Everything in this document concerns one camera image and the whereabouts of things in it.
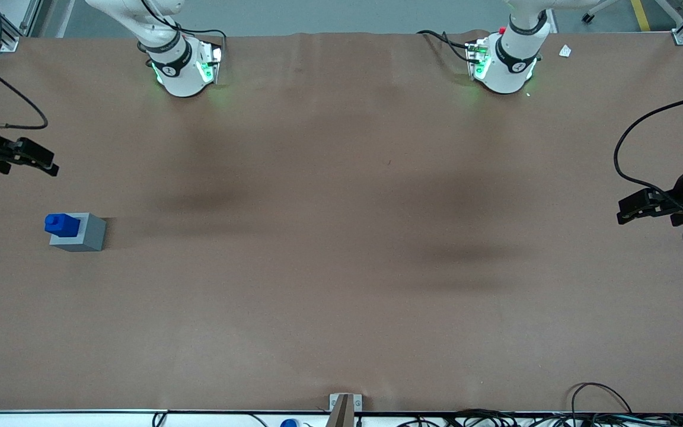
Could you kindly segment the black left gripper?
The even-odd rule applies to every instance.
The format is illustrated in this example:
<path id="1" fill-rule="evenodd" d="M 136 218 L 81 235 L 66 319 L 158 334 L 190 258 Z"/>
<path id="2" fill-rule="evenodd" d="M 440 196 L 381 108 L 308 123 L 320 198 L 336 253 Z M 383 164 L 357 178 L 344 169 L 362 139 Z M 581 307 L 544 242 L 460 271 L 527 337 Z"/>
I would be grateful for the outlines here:
<path id="1" fill-rule="evenodd" d="M 640 215 L 653 217 L 668 216 L 673 227 L 683 226 L 683 174 L 676 179 L 671 189 L 643 187 L 639 191 L 618 201 L 616 221 L 623 226 Z"/>

